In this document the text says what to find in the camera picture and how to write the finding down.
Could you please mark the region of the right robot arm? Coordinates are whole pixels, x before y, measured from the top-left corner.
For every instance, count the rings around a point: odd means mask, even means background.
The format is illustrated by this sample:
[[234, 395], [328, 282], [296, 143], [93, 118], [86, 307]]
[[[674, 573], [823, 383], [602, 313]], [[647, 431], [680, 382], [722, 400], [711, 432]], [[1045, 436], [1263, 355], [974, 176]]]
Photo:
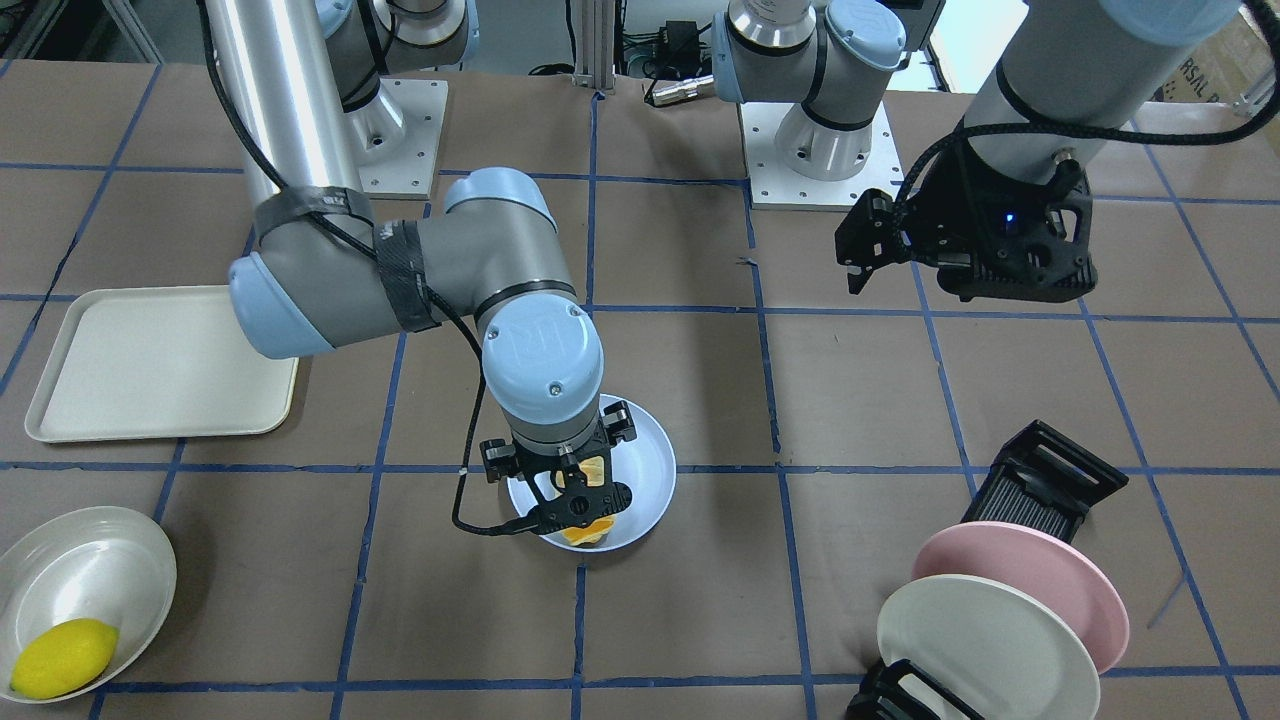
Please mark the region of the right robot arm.
[[612, 451], [635, 439], [628, 405], [602, 405], [604, 350], [579, 306], [557, 224], [532, 178], [506, 167], [454, 182], [439, 215], [374, 220], [340, 118], [317, 13], [306, 1], [201, 1], [214, 92], [260, 176], [256, 251], [229, 269], [239, 328], [265, 357], [288, 359], [449, 322], [477, 359], [477, 391], [511, 439], [480, 443], [486, 478], [553, 496], [477, 536], [548, 536], [630, 507]]

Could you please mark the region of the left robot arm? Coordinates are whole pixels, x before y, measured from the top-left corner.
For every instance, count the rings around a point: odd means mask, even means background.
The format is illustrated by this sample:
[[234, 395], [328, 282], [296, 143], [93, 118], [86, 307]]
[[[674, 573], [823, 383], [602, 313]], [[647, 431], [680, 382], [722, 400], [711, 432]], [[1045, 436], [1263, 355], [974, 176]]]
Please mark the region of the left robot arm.
[[[1156, 135], [1125, 124], [1180, 61], [1240, 9], [1277, 54], [1265, 1], [1032, 1], [957, 122], [911, 164], [896, 193], [867, 190], [835, 232], [847, 287], [882, 266], [920, 263], [960, 297], [1065, 304], [1089, 293], [1093, 196], [1087, 164], [1110, 142], [1212, 146], [1262, 131], [1277, 99], [1228, 131]], [[712, 24], [717, 95], [787, 102], [788, 164], [813, 178], [854, 168], [817, 163], [826, 141], [859, 150], [910, 44], [915, 3], [732, 1]]]

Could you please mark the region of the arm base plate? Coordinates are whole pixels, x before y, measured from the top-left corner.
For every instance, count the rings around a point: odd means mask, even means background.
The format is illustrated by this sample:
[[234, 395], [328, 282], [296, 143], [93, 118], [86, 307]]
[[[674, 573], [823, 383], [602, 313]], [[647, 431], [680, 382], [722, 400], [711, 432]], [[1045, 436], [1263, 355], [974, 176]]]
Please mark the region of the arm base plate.
[[376, 96], [346, 113], [348, 143], [369, 197], [431, 199], [448, 99], [443, 79], [383, 79]]
[[739, 110], [756, 209], [847, 211], [868, 190], [902, 183], [884, 105], [854, 131], [820, 126], [797, 102], [746, 102]]

